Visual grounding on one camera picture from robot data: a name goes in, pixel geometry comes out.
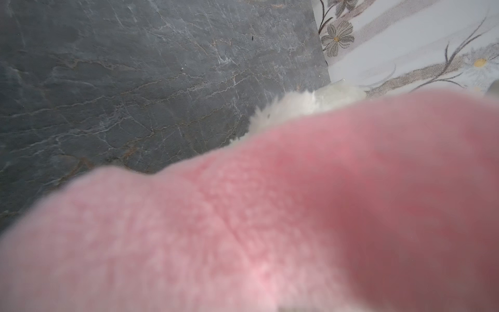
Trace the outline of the pink fleece teddy hoodie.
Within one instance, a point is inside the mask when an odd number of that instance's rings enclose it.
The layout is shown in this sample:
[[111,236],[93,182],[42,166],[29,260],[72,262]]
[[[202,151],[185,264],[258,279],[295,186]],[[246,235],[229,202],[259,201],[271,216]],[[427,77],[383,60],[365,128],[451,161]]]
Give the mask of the pink fleece teddy hoodie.
[[140,174],[1,237],[2,311],[497,311],[498,101],[429,90]]

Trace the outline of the white plush teddy bear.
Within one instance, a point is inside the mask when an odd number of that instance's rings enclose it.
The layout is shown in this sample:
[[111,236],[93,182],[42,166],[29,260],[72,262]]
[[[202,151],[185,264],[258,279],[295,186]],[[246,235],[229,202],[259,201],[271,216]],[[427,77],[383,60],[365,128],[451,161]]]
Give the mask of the white plush teddy bear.
[[316,91],[287,92],[282,98],[276,98],[264,108],[256,108],[250,117],[245,134],[231,140],[229,145],[234,146],[290,120],[339,109],[366,97],[367,93],[362,88],[346,84],[343,80]]

